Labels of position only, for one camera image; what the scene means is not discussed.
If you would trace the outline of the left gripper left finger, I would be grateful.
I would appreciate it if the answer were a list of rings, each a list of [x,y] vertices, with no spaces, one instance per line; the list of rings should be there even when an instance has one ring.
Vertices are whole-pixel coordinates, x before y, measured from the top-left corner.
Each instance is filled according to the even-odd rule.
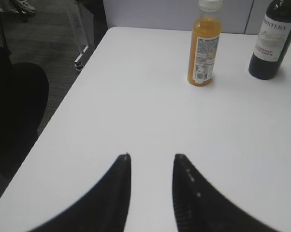
[[[33,232],[123,232],[131,199],[131,157],[122,154],[77,202]]]

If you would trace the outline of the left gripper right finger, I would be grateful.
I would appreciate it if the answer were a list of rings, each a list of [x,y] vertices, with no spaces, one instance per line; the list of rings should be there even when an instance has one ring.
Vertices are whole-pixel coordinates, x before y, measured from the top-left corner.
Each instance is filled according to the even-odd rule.
[[[217,191],[184,154],[173,166],[173,208],[180,232],[272,232]]]

